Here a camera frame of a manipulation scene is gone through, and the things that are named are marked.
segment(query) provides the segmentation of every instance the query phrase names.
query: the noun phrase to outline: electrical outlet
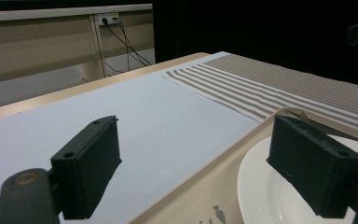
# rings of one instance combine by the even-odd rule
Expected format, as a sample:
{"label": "electrical outlet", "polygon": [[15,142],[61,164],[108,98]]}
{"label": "electrical outlet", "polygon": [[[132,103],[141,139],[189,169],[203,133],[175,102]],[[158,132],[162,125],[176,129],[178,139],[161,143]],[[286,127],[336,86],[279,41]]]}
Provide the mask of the electrical outlet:
{"label": "electrical outlet", "polygon": [[115,19],[118,19],[118,13],[112,12],[112,13],[98,14],[98,24],[105,26],[105,24],[103,23],[103,18],[107,19],[107,24],[115,24],[117,23],[117,20]]}

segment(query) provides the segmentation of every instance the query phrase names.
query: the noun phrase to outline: white plate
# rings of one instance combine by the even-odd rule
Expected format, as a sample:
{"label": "white plate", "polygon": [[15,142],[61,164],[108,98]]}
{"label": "white plate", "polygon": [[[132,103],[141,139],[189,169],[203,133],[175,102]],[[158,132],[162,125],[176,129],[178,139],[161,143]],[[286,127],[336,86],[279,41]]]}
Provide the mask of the white plate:
{"label": "white plate", "polygon": [[[358,152],[358,142],[332,136]],[[253,146],[243,158],[238,175],[238,199],[244,223],[352,224],[354,212],[345,218],[315,216],[296,189],[267,162],[271,138]]]}

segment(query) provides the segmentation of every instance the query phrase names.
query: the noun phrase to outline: black cable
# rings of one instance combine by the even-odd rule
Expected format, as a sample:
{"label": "black cable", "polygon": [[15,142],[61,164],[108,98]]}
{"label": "black cable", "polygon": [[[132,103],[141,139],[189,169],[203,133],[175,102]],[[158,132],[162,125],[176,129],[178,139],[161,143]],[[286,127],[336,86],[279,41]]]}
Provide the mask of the black cable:
{"label": "black cable", "polygon": [[[129,43],[130,46],[132,47],[132,44],[131,44],[130,40],[127,38],[126,31],[124,30],[124,26],[123,26],[123,24],[121,23],[121,20],[120,20],[119,18],[116,18],[116,21],[117,21],[118,26],[119,26],[120,29],[121,29],[121,32],[122,32],[123,35],[124,35],[124,39],[126,40],[126,43],[127,43],[127,41],[128,41],[128,43]],[[139,57],[140,55],[139,55],[137,52],[135,52],[135,55],[138,57],[139,61],[142,60],[142,59]]]}
{"label": "black cable", "polygon": [[123,32],[123,34],[124,34],[124,40],[126,41],[127,66],[128,66],[128,68],[129,68],[129,71],[130,71],[129,45],[127,44],[127,43],[129,43],[129,44],[130,44],[130,40],[127,38],[126,33],[124,32],[124,30],[123,30],[123,28],[122,28],[122,26],[121,26],[121,24],[120,24],[120,22],[119,22],[118,18],[116,18],[116,20],[117,20],[118,25],[120,26],[121,31],[122,31],[122,32]]}
{"label": "black cable", "polygon": [[[106,26],[106,28],[109,30],[109,32],[110,33],[112,33],[112,35],[114,35],[122,44],[124,44],[124,45],[126,45],[126,43],[120,38],[120,37],[118,37],[118,35],[116,35],[110,28],[109,28],[109,26],[106,24],[105,25]],[[145,64],[144,62],[142,62],[142,61],[140,61],[139,59],[137,59],[137,58],[135,58],[132,54],[130,54],[130,56],[134,59],[134,60],[136,60],[136,61],[138,61],[139,63],[141,63],[141,64],[143,64],[144,66],[147,66],[147,64]]]}
{"label": "black cable", "polygon": [[116,69],[114,69],[113,67],[111,67],[108,63],[105,63],[110,69],[112,69],[113,71],[115,72],[118,72],[118,73],[124,73],[124,72],[121,72],[121,71],[118,71]]}
{"label": "black cable", "polygon": [[[120,20],[119,18],[116,18],[116,20],[118,21],[118,25],[120,26],[120,29],[121,29],[121,31],[123,32],[123,35],[124,35],[124,37],[125,37],[125,39],[126,39],[126,42],[127,42],[127,40],[128,40],[128,42],[129,42],[129,44],[130,44],[130,47],[133,49],[133,46],[132,46],[130,40],[127,38],[126,32],[125,32],[125,30],[124,30],[124,25],[123,25],[123,23],[121,22],[121,20]],[[138,52],[136,52],[135,50],[134,50],[134,53],[138,56],[139,60],[141,60],[141,58],[142,58],[142,59],[144,59],[149,65],[151,65],[151,63],[148,62],[147,59],[145,59],[144,57],[142,57],[142,55],[140,55],[140,54],[139,54]]]}

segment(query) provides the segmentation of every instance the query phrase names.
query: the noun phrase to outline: striped cloth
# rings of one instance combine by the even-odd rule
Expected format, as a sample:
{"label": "striped cloth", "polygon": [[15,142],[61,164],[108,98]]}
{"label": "striped cloth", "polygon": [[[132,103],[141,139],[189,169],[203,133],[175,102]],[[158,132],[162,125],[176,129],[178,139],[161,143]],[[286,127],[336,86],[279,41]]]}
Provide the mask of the striped cloth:
{"label": "striped cloth", "polygon": [[259,122],[295,106],[358,128],[358,85],[348,82],[235,54],[163,76]]}

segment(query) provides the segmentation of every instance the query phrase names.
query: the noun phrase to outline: wooden table edge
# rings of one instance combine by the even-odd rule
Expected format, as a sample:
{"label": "wooden table edge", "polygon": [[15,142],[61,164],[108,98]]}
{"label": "wooden table edge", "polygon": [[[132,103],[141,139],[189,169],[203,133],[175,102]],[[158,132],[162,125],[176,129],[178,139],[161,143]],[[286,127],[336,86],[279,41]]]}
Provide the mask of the wooden table edge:
{"label": "wooden table edge", "polygon": [[89,83],[85,83],[82,85],[74,86],[72,88],[68,88],[61,91],[55,91],[52,93],[48,93],[45,95],[37,96],[31,99],[27,99],[24,101],[20,101],[10,105],[0,106],[0,118],[18,114],[20,112],[24,112],[26,110],[34,109],[42,105],[51,104],[62,99],[72,97],[87,91],[93,91],[108,85],[112,85],[118,83],[120,81],[128,80],[134,77],[140,77],[146,74],[150,74],[152,72],[156,72],[158,70],[166,69],[172,66],[176,66],[181,63],[187,63],[210,54],[199,52],[190,54],[181,58],[169,60],[163,63],[156,63],[147,67],[139,68],[130,72],[126,72],[120,75],[116,75],[113,77],[107,77],[99,80],[95,80]]}

